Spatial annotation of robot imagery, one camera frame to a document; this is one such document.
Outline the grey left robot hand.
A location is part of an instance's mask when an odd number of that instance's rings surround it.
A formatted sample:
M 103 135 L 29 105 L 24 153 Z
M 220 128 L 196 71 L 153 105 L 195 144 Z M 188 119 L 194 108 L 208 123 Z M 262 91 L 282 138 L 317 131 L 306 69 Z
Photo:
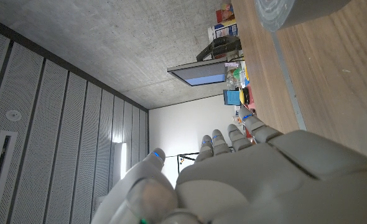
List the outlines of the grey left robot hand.
M 172 185 L 157 148 L 118 181 L 93 223 L 367 223 L 367 157 L 314 133 L 287 134 L 250 110 L 202 139 Z

